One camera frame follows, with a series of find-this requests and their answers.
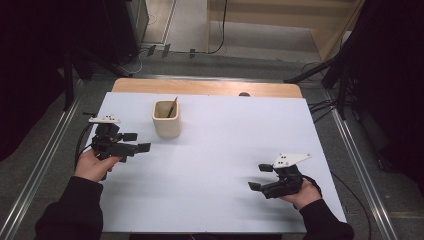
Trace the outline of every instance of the black tripod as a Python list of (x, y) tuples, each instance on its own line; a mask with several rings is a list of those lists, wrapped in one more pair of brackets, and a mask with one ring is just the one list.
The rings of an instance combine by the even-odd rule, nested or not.
[(344, 106), (347, 85), (352, 75), (352, 52), (354, 49), (359, 47), (358, 39), (366, 27), (367, 22), (373, 16), (373, 13), (377, 11), (377, 7), (379, 6), (378, 2), (379, 0), (365, 1), (355, 28), (353, 29), (346, 42), (341, 46), (340, 51), (336, 54), (336, 56), (297, 77), (284, 80), (284, 83), (297, 84), (328, 68), (328, 71), (322, 79), (321, 84), (325, 89), (329, 89), (334, 87), (336, 82), (340, 79), (336, 109), (340, 114), (340, 117), (345, 120)]
[(95, 54), (80, 48), (80, 47), (69, 47), (64, 54), (64, 78), (65, 78), (65, 107), (64, 111), (68, 110), (74, 101), (74, 86), (73, 86), (73, 75), (72, 67), (75, 68), (79, 77), (84, 80), (91, 80), (93, 77), (93, 70), (91, 69), (89, 62), (95, 62), (107, 69), (111, 73), (115, 74), (117, 77), (127, 77), (124, 73), (112, 66), (110, 63), (96, 56)]

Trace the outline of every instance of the black cable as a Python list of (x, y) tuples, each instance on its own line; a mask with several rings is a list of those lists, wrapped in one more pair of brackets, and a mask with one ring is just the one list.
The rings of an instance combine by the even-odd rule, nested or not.
[(337, 178), (337, 180), (339, 180), (349, 191), (350, 193), (356, 198), (356, 200), (359, 202), (359, 204), (362, 207), (362, 210), (364, 210), (365, 216), (367, 217), (367, 222), (368, 222), (368, 240), (371, 239), (371, 220), (370, 220), (370, 216), (368, 215), (367, 210), (365, 209), (364, 204), (362, 204), (361, 200), (359, 200), (358, 196), (356, 196), (356, 194), (352, 191), (352, 189), (350, 189), (346, 183), (344, 183), (336, 174), (334, 174), (332, 171), (330, 171), (331, 174)]
[(214, 54), (216, 52), (218, 52), (221, 48), (222, 45), (224, 45), (224, 40), (225, 40), (225, 18), (227, 16), (227, 3), (228, 0), (225, 0), (225, 7), (224, 7), (224, 17), (222, 19), (222, 41), (221, 41), (221, 45), (219, 46), (219, 48), (213, 52), (209, 52), (208, 54)]
[(224, 41), (225, 41), (225, 19), (227, 16), (227, 3), (228, 0), (225, 0), (225, 7), (224, 7), (224, 17), (222, 19), (222, 40), (221, 40), (221, 45), (218, 47), (218, 49), (216, 49), (213, 52), (172, 52), (172, 53), (182, 53), (182, 54), (215, 54), (217, 53), (219, 50), (221, 50), (222, 46), (224, 45)]
[(311, 107), (309, 107), (309, 111), (312, 113), (317, 112), (317, 107), (321, 106), (323, 104), (325, 104), (325, 107), (329, 107), (331, 105), (333, 105), (334, 103), (336, 103), (336, 100), (324, 100), (322, 102), (318, 102), (318, 103), (311, 103), (309, 105), (312, 105)]
[[(304, 73), (304, 71), (305, 71), (306, 66), (309, 66), (309, 65), (311, 65), (311, 64), (315, 64), (315, 63), (317, 63), (317, 64), (321, 64), (320, 62), (310, 62), (310, 63), (307, 63), (307, 64), (303, 65), (302, 70), (300, 71), (300, 72), (301, 72), (301, 74), (303, 75), (303, 73)], [(307, 78), (306, 78), (306, 80), (314, 81), (314, 79), (310, 79), (309, 77), (307, 77)]]
[(329, 114), (332, 110), (334, 109), (334, 107), (331, 107), (330, 110), (328, 110), (327, 112), (325, 112), (323, 115), (321, 115), (320, 117), (318, 117), (317, 119), (314, 120), (314, 123), (317, 123), (319, 120), (323, 119), (327, 114)]
[(77, 147), (76, 147), (76, 150), (75, 150), (75, 158), (74, 158), (75, 164), (74, 164), (74, 168), (77, 167), (78, 159), (79, 159), (79, 156), (81, 155), (82, 151), (84, 151), (88, 147), (88, 146), (85, 147), (82, 151), (79, 150), (80, 149), (81, 142), (82, 142), (82, 139), (83, 139), (85, 133), (88, 131), (88, 129), (91, 126), (93, 126), (93, 123), (88, 123), (87, 126), (85, 126), (85, 128), (82, 130), (82, 132), (81, 132), (81, 134), (80, 134), (80, 136), (78, 138), (78, 143), (77, 143)]

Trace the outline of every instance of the white table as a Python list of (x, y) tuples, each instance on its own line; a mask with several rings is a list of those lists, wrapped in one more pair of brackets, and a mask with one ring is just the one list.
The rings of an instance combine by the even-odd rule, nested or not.
[(153, 103), (175, 96), (107, 93), (99, 116), (113, 113), (121, 133), (139, 134), (130, 143), (152, 146), (118, 163), (103, 182), (103, 231), (305, 232), (290, 203), (267, 200), (247, 183), (277, 181), (258, 164), (272, 164), (279, 153), (312, 155), (299, 170), (318, 182), (330, 209), (346, 221), (305, 99), (179, 94), (182, 133), (161, 139)]

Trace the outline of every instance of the metal rail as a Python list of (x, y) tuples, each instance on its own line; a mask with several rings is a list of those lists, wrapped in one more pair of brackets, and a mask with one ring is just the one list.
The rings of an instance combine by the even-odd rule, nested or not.
[(24, 188), (19, 194), (18, 198), (15, 200), (12, 209), (9, 212), (9, 215), (6, 219), (5, 224), (3, 225), (0, 231), (0, 239), (9, 240), (14, 239), (14, 236), (24, 218), (37, 190), (43, 180), (44, 175), (49, 168), (49, 165), (52, 161), (52, 158), (56, 152), (57, 147), (59, 146), (60, 141), (63, 138), (63, 135), (66, 129), (69, 126), (69, 123), (72, 120), (72, 117), (75, 113), (75, 110), (78, 106), (79, 99), (81, 94), (78, 94), (83, 89), (82, 80), (77, 82), (77, 95), (75, 101), (69, 107), (67, 112), (63, 112), (60, 117), (49, 141), (46, 144), (43, 152), (41, 153), (40, 158), (38, 159), (30, 177), (28, 178)]

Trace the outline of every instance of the black equipment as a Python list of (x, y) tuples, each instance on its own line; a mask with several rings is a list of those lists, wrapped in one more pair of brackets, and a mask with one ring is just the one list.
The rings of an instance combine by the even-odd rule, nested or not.
[(137, 153), (149, 152), (151, 143), (126, 144), (119, 141), (136, 141), (137, 133), (118, 133), (119, 127), (114, 123), (99, 123), (96, 135), (92, 138), (91, 148), (98, 154), (97, 158), (104, 160), (111, 156), (122, 157), (120, 162), (126, 162), (127, 157)]
[(270, 164), (260, 164), (259, 170), (261, 172), (275, 171), (279, 178), (277, 182), (266, 185), (249, 182), (250, 189), (252, 191), (262, 192), (266, 199), (279, 198), (298, 193), (302, 188), (303, 178), (308, 179), (321, 194), (321, 188), (318, 186), (315, 180), (308, 176), (302, 175), (296, 165), (286, 168), (274, 168), (274, 166)]

